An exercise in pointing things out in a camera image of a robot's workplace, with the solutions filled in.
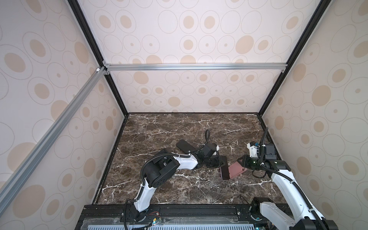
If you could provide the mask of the black phone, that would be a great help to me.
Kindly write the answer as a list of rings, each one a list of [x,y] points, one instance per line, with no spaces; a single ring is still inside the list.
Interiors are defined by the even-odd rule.
[[[177,142],[176,147],[180,149],[184,154],[197,155],[196,148],[183,139]]]

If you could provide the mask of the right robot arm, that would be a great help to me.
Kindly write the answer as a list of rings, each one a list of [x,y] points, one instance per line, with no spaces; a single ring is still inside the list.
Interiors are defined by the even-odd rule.
[[[333,220],[328,220],[310,202],[297,183],[289,165],[271,155],[275,151],[273,144],[250,142],[249,154],[238,159],[238,163],[252,171],[264,171],[281,191],[292,217],[282,211],[269,198],[255,197],[249,209],[255,221],[267,219],[278,230],[337,230]]]

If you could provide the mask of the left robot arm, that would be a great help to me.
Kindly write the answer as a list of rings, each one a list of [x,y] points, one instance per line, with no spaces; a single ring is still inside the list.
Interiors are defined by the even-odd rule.
[[[140,172],[142,183],[134,201],[136,211],[145,211],[156,189],[172,178],[176,171],[220,168],[226,165],[226,158],[219,154],[219,147],[214,143],[208,142],[195,148],[181,139],[176,146],[183,154],[162,149],[143,165]]]

